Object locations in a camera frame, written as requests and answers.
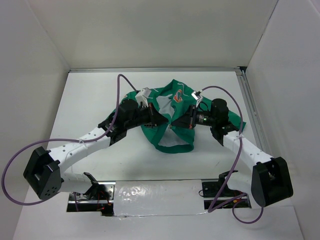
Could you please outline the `green zip jacket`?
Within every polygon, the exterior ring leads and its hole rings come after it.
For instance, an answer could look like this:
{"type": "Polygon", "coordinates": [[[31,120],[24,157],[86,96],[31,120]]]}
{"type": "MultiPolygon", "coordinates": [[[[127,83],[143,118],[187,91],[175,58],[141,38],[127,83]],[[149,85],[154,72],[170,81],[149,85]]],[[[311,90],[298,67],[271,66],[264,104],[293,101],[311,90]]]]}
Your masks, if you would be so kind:
{"type": "MultiPolygon", "coordinates": [[[[181,117],[188,110],[189,106],[196,106],[196,100],[191,95],[195,90],[175,79],[164,87],[151,88],[150,90],[151,93],[148,98],[148,105],[149,103],[152,103],[155,109],[168,119],[168,123],[158,127],[146,127],[141,125],[139,127],[141,127],[143,134],[160,152],[168,154],[191,152],[195,145],[195,128],[186,129],[175,127],[172,126],[171,123],[181,117]]],[[[139,90],[129,92],[121,100],[120,104],[126,99],[136,101],[135,96],[138,92],[139,90]]],[[[203,97],[198,109],[209,111],[211,102],[212,100],[203,97]]],[[[229,110],[228,117],[231,123],[238,127],[239,130],[244,129],[246,123],[240,115],[229,110]]]]}

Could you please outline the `silver tape sheet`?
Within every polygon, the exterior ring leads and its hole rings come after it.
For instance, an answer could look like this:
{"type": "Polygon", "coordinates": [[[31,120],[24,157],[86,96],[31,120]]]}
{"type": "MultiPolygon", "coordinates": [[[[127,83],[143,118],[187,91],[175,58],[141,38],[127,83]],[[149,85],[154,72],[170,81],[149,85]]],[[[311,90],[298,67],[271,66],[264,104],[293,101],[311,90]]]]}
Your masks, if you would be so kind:
{"type": "Polygon", "coordinates": [[[117,181],[113,212],[117,217],[193,216],[205,213],[194,180],[117,181]]]}

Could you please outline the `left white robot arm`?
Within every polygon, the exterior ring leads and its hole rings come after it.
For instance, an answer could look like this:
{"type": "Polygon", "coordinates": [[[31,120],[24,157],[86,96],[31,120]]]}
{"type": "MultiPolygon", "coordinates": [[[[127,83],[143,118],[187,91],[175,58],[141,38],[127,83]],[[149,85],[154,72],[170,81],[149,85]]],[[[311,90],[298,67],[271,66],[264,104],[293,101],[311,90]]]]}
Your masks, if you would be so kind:
{"type": "Polygon", "coordinates": [[[149,128],[168,123],[154,105],[142,106],[132,99],[124,100],[118,109],[91,132],[49,150],[36,148],[23,172],[24,178],[40,200],[48,200],[58,192],[78,192],[92,200],[99,193],[98,181],[88,172],[67,173],[67,169],[89,155],[110,147],[139,126],[149,128]]]}

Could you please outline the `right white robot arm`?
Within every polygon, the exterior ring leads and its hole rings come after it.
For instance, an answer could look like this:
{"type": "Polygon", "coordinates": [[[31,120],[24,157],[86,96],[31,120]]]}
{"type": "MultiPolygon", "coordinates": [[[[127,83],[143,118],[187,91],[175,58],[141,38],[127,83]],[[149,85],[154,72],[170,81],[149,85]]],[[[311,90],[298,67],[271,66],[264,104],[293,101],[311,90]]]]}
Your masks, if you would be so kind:
{"type": "Polygon", "coordinates": [[[230,196],[235,190],[249,193],[261,207],[293,196],[293,186],[287,162],[282,157],[273,157],[245,138],[229,120],[227,102],[216,98],[210,110],[202,111],[190,105],[187,111],[172,125],[193,129],[197,125],[208,126],[213,138],[223,147],[234,152],[251,172],[249,178],[233,172],[228,179],[219,182],[218,190],[223,196],[230,196]]]}

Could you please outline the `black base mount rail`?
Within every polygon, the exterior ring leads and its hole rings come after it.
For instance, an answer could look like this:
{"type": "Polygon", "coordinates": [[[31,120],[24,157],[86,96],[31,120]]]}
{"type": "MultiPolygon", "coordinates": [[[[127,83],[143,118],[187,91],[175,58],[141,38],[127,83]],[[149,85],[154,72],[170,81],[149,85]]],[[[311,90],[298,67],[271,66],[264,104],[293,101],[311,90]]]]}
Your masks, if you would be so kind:
{"type": "Polygon", "coordinates": [[[222,183],[218,179],[101,181],[92,197],[70,193],[66,211],[105,217],[202,215],[222,183]]]}

